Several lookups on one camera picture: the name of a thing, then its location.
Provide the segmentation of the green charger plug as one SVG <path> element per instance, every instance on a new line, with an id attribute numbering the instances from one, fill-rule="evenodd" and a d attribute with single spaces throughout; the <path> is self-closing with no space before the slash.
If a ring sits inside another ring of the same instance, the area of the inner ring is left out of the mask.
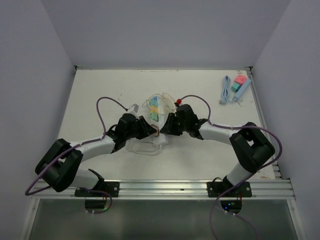
<path id="1" fill-rule="evenodd" d="M 151 112 L 149 114 L 149 117 L 152 121 L 158 122 L 159 121 L 159 115 L 157 113 Z"/>

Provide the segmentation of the white power strip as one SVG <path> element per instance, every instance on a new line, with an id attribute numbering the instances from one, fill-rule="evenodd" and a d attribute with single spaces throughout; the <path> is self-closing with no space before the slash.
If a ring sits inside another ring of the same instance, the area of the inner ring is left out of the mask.
<path id="1" fill-rule="evenodd" d="M 161 133 L 168 118 L 167 104 L 164 96 L 160 94 L 152 95 L 145 103 L 148 108 L 148 122 L 156 129 L 151 141 L 160 148 L 168 143 L 168 136 Z"/>

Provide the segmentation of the yellow charger plug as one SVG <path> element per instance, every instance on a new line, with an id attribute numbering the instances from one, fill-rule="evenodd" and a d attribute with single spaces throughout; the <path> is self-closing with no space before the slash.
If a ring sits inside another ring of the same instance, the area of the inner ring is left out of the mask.
<path id="1" fill-rule="evenodd" d="M 156 106 L 154 106 L 154 105 L 150 106 L 150 107 L 149 107 L 149 110 L 150 110 L 151 113 L 156 113 L 156 114 L 159 113 L 158 107 L 156 107 Z"/>

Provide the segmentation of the teal cube adapter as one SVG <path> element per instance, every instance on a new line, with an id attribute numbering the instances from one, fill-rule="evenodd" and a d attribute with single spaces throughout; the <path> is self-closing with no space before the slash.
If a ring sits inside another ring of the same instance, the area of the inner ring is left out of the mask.
<path id="1" fill-rule="evenodd" d="M 234 82 L 231 86 L 231 90 L 234 92 L 238 92 L 238 90 L 241 88 L 241 84 L 238 84 L 237 82 Z"/>

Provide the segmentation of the blue power strip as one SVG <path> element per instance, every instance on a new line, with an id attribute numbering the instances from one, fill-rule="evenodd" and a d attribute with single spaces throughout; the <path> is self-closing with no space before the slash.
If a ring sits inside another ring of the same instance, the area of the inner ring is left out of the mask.
<path id="1" fill-rule="evenodd" d="M 239 90 L 235 93 L 232 101 L 233 102 L 238 102 L 239 99 L 241 98 L 241 96 L 243 95 L 243 93 L 246 91 L 246 89 L 250 86 L 252 80 L 250 78 L 248 78 L 243 84 L 242 86 L 239 88 Z"/>

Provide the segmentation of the pink cube adapter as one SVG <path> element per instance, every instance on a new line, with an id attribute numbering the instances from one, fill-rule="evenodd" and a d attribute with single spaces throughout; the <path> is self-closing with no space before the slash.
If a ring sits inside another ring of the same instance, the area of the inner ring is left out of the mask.
<path id="1" fill-rule="evenodd" d="M 234 79 L 234 82 L 239 84 L 239 85 L 243 85 L 247 80 L 247 77 L 242 75 L 242 74 L 239 74 L 236 76 L 236 78 Z"/>

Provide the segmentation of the teal charger plug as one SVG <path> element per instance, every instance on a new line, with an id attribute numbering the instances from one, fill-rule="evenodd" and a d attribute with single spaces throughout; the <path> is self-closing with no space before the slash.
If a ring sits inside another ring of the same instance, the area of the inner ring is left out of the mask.
<path id="1" fill-rule="evenodd" d="M 156 108 L 159 106 L 160 104 L 160 98 L 158 96 L 154 96 L 152 98 L 149 99 L 149 105 L 150 106 L 155 106 Z"/>

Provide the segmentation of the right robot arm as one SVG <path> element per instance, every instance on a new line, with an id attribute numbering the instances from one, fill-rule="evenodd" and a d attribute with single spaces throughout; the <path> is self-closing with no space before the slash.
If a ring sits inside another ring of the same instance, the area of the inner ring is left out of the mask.
<path id="1" fill-rule="evenodd" d="M 253 122 L 231 127 L 210 123 L 194 113 L 188 104 L 183 104 L 170 113 L 160 133 L 180 136 L 184 132 L 199 140 L 212 140 L 232 146 L 238 163 L 223 178 L 222 189 L 227 196 L 235 196 L 240 183 L 245 182 L 275 154 L 275 148 Z"/>

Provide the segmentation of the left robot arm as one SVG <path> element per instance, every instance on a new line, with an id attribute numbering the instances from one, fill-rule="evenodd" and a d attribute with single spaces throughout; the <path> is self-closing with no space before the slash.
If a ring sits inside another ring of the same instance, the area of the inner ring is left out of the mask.
<path id="1" fill-rule="evenodd" d="M 63 138 L 56 140 L 35 167 L 35 173 L 59 193 L 72 185 L 81 162 L 113 154 L 128 140 L 141 140 L 155 133 L 157 130 L 143 116 L 125 113 L 100 137 L 74 144 Z"/>

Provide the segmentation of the left black base bracket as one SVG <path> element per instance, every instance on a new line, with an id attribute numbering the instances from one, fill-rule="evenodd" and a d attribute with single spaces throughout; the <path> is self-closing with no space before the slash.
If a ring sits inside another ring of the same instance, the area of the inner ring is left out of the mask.
<path id="1" fill-rule="evenodd" d="M 79 188 L 75 190 L 75 197 L 94 198 L 106 197 L 109 194 L 112 198 L 119 196 L 120 183 L 118 181 L 104 181 L 98 183 L 93 189 Z"/>

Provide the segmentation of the black base bracket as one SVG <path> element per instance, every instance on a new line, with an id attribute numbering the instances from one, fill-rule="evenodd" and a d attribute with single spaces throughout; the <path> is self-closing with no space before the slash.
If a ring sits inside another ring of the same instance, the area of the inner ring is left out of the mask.
<path id="1" fill-rule="evenodd" d="M 75 197 L 94 198 L 106 197 L 109 194 L 112 198 L 119 196 L 120 183 L 118 181 L 104 181 L 98 183 L 93 189 L 79 188 L 75 190 Z"/>
<path id="2" fill-rule="evenodd" d="M 216 177 L 212 181 L 208 181 L 206 183 L 206 190 L 209 198 L 217 198 L 224 192 L 227 193 L 224 194 L 222 197 L 226 198 L 250 198 L 253 196 L 251 185 L 248 181 L 245 181 L 241 185 L 234 187 L 227 180 L 227 177 L 224 177 L 223 179 Z"/>

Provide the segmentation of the right black base bracket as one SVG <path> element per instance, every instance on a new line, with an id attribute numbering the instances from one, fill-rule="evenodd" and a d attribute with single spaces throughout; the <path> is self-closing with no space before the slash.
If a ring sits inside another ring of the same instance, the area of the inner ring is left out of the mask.
<path id="1" fill-rule="evenodd" d="M 245 181 L 241 185 L 234 187 L 227 180 L 227 177 L 224 177 L 223 179 L 216 177 L 212 181 L 208 181 L 206 183 L 206 190 L 209 198 L 217 198 L 224 192 L 227 193 L 224 194 L 222 197 L 226 198 L 250 198 L 253 196 L 251 185 L 248 181 Z"/>

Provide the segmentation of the aluminium mounting rail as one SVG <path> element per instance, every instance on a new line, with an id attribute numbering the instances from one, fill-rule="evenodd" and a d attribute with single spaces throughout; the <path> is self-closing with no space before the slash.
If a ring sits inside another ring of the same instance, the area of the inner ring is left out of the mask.
<path id="1" fill-rule="evenodd" d="M 119 200 L 213 200 L 209 180 L 107 180 Z M 243 200 L 293 200 L 289 180 L 249 180 L 237 198 Z"/>

